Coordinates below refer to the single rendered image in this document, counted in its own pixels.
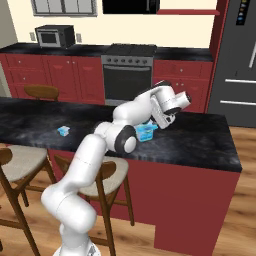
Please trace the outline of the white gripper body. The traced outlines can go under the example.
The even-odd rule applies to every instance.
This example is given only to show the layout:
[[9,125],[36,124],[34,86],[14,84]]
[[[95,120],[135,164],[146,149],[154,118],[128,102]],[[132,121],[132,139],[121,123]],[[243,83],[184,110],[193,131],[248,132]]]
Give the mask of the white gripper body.
[[167,122],[166,117],[165,117],[164,113],[162,112],[156,97],[152,96],[150,101],[151,101],[151,105],[152,105],[152,116],[153,116],[155,122],[158,124],[158,126],[161,129],[165,129],[169,125],[169,123]]

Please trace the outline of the large blue yogurt container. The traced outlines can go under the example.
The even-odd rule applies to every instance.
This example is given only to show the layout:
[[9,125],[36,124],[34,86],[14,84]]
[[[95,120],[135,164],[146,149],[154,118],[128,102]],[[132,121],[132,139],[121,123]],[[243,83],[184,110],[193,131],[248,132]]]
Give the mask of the large blue yogurt container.
[[137,139],[145,142],[153,139],[153,133],[158,128],[157,124],[149,121],[147,124],[140,124],[135,127]]

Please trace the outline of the small blue yogurt container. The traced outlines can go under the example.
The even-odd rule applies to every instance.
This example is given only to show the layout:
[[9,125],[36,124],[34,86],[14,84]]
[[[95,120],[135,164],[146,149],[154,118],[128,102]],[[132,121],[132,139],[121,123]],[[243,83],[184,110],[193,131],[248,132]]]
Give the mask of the small blue yogurt container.
[[59,134],[63,137],[67,136],[69,134],[69,130],[70,128],[67,127],[67,126],[62,126],[62,127],[59,127],[57,129],[57,131],[59,132]]

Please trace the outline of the red base cupboards run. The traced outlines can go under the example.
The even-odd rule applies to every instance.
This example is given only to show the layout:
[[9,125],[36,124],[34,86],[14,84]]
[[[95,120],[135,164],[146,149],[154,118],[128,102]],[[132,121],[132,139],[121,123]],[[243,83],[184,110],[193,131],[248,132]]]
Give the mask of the red base cupboards run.
[[104,104],[99,57],[1,53],[0,63],[13,98],[28,98],[25,85],[50,85],[60,101]]
[[176,93],[186,91],[192,98],[187,112],[204,113],[212,66],[212,62],[155,60],[153,83],[169,81]]

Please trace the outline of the silver oven with black hob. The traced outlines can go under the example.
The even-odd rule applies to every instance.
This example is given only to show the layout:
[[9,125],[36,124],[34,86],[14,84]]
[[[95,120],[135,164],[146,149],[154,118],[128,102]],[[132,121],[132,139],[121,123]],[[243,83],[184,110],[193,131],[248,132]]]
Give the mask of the silver oven with black hob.
[[102,55],[105,104],[132,101],[152,85],[153,44],[112,44]]

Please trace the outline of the wooden stool with beige seat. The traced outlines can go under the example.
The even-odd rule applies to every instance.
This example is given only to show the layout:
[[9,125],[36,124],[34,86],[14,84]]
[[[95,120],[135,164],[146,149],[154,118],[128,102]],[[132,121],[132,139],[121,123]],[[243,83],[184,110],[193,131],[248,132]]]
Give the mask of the wooden stool with beige seat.
[[105,156],[95,182],[89,187],[79,190],[79,194],[84,195],[88,203],[91,201],[100,202],[107,238],[92,237],[91,240],[93,243],[108,247],[110,256],[116,256],[110,221],[112,205],[126,206],[128,208],[130,224],[132,226],[135,225],[128,169],[129,164],[126,160]]
[[0,225],[21,229],[35,256],[40,256],[27,220],[21,209],[18,197],[22,196],[26,207],[29,206],[26,191],[43,192],[43,187],[31,186],[30,182],[45,169],[52,183],[56,178],[44,148],[11,145],[0,148],[0,183],[17,217],[16,221],[0,219]]

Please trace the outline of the dark grey fridge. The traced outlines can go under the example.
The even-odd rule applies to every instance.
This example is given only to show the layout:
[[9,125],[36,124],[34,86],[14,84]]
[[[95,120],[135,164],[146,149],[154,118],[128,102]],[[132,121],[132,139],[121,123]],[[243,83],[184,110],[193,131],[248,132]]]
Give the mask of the dark grey fridge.
[[256,128],[256,0],[230,0],[208,112]]

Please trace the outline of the red kitchen island base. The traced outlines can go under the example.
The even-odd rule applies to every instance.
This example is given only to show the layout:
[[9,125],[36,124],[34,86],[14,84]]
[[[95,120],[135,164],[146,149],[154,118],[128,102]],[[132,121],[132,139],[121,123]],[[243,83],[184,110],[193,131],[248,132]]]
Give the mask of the red kitchen island base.
[[128,161],[134,218],[155,226],[154,246],[191,256],[212,256],[239,180],[240,163],[208,169]]

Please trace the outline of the tall red side panel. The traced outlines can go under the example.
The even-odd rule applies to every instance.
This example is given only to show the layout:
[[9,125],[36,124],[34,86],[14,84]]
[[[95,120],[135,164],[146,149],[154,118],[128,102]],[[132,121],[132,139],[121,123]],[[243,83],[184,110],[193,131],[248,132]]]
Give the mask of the tall red side panel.
[[208,111],[208,106],[210,102],[210,95],[212,91],[212,85],[214,81],[215,71],[216,71],[216,65],[218,62],[219,57],[219,51],[220,51],[220,45],[222,41],[228,6],[229,6],[230,0],[217,0],[216,10],[219,12],[218,15],[214,18],[213,28],[212,28],[212,34],[211,34],[211,40],[210,40],[210,47],[209,50],[211,52],[211,55],[213,57],[213,65],[209,80],[209,88],[207,92],[207,98],[205,102],[205,109],[204,111]]

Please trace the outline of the black range hood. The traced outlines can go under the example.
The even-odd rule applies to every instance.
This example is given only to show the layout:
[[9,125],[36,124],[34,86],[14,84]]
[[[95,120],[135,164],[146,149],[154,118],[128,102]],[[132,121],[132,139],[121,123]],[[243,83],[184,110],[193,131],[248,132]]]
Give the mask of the black range hood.
[[104,14],[156,14],[160,0],[102,0]]

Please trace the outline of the brown wooden stool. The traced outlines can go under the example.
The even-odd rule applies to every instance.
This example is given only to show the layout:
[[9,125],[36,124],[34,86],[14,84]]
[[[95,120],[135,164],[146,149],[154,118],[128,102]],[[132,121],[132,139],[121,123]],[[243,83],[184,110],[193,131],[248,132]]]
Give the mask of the brown wooden stool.
[[40,99],[58,100],[59,90],[53,86],[48,85],[25,85],[24,91],[27,95]]

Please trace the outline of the black and silver microwave oven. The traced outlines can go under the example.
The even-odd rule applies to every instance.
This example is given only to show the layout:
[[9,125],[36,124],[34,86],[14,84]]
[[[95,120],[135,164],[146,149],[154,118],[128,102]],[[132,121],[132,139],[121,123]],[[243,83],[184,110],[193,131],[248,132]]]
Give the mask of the black and silver microwave oven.
[[73,25],[44,25],[35,32],[40,47],[67,49],[75,44]]

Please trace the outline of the grey framed window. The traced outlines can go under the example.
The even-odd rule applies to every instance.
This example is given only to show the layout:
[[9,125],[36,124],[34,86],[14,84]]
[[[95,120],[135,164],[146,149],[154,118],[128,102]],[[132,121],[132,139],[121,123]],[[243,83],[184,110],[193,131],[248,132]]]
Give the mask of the grey framed window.
[[31,0],[35,16],[96,16],[97,0]]

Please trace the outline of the red wall shelf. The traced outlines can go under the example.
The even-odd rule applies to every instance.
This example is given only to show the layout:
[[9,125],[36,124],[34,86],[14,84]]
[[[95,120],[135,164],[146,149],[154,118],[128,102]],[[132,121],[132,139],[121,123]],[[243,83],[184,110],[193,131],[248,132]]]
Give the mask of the red wall shelf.
[[157,15],[214,15],[220,12],[214,9],[160,9]]

